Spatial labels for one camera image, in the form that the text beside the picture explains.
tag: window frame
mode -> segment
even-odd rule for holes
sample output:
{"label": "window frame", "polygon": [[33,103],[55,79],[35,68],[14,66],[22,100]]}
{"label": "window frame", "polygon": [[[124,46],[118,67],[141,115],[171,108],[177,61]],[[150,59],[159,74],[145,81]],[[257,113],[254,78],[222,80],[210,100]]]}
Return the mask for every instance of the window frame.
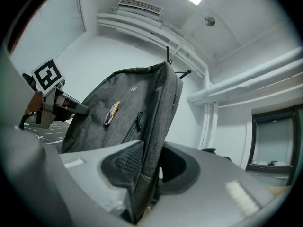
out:
{"label": "window frame", "polygon": [[[266,113],[258,113],[252,114],[252,141],[250,148],[250,156],[247,162],[246,171],[260,172],[260,173],[275,173],[275,174],[288,174],[289,179],[287,181],[287,185],[290,185],[293,181],[294,174],[296,171],[296,167],[299,160],[300,153],[300,118],[298,116],[298,110],[303,108],[303,104],[294,105],[292,107],[279,109]],[[256,139],[257,139],[257,125],[270,123],[273,121],[279,121],[284,119],[292,119],[293,122],[293,151],[291,156],[290,166],[262,166],[252,164],[253,155],[256,147]]]}

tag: ceiling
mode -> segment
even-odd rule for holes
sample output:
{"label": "ceiling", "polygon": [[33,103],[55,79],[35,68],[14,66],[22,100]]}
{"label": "ceiling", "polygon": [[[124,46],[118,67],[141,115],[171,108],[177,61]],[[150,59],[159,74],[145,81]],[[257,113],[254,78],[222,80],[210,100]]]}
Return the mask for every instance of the ceiling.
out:
{"label": "ceiling", "polygon": [[[220,61],[283,26],[287,16],[274,0],[142,0],[164,8],[161,19],[184,31],[211,58]],[[212,16],[213,27],[205,24]]]}

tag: gray backpack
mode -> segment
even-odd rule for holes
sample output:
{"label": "gray backpack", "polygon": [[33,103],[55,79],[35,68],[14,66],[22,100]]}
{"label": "gray backpack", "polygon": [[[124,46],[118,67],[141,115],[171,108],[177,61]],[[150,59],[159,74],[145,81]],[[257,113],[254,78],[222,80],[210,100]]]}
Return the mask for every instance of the gray backpack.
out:
{"label": "gray backpack", "polygon": [[[136,217],[144,213],[154,196],[160,153],[182,87],[167,62],[114,72],[83,101],[89,114],[75,115],[66,133],[62,153],[143,140],[142,147],[115,162],[117,170],[131,182],[128,191]],[[119,109],[106,126],[106,117],[116,102],[120,102]]]}

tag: vent grille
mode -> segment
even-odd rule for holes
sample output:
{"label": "vent grille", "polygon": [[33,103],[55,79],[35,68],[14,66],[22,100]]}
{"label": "vent grille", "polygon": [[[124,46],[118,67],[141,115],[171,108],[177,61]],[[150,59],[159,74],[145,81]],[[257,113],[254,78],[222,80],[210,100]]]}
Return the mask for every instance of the vent grille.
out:
{"label": "vent grille", "polygon": [[119,5],[144,9],[149,12],[156,13],[158,15],[160,15],[163,11],[163,8],[157,7],[157,6],[147,3],[147,2],[138,1],[138,0],[120,0]]}

